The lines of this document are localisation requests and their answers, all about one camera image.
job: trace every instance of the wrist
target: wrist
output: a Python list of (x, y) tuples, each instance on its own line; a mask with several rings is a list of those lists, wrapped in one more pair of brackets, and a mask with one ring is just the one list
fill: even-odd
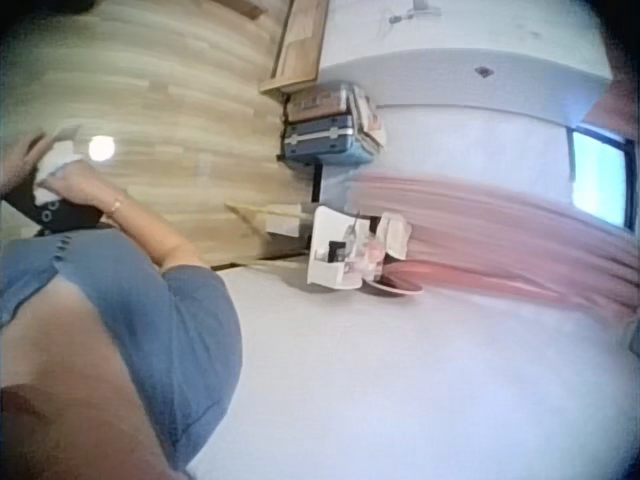
[(92, 192), (91, 205), (106, 214), (112, 213), (118, 202), (122, 202), (126, 193), (112, 185), (104, 185)]

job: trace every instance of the white floor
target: white floor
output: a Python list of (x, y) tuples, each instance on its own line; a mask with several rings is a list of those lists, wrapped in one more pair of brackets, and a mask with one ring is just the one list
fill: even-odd
[(244, 370), (199, 479), (609, 480), (638, 444), (639, 361), (604, 324), (281, 274), (223, 274)]

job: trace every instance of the person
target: person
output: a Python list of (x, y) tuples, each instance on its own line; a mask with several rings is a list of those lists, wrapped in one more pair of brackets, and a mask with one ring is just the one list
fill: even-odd
[[(2, 159), (0, 193), (53, 140)], [(230, 404), (238, 317), (189, 240), (88, 162), (44, 187), (118, 228), (10, 242), (0, 256), (2, 478), (173, 479)]]

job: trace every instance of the suitcase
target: suitcase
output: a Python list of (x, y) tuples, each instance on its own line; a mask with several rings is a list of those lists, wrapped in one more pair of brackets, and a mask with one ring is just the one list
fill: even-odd
[(349, 108), (349, 91), (347, 84), (334, 84), (293, 93), (287, 104), (288, 120), (296, 123), (345, 114)]
[(288, 125), (285, 131), (284, 157), (290, 161), (363, 165), (377, 154), (377, 145), (358, 134), (348, 114)]

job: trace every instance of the wood paneling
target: wood paneling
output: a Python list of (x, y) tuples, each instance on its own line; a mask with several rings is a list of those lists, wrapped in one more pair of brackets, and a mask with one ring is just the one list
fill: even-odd
[[(115, 137), (97, 164), (163, 214), (212, 264), (297, 248), (263, 245), (224, 202), (308, 201), (310, 181), (275, 160), (281, 105), (258, 93), (286, 0), (255, 22), (210, 0), (109, 0), (31, 25), (3, 65), (2, 135), (81, 123), (76, 148)], [(35, 231), (3, 209), (3, 237)]]

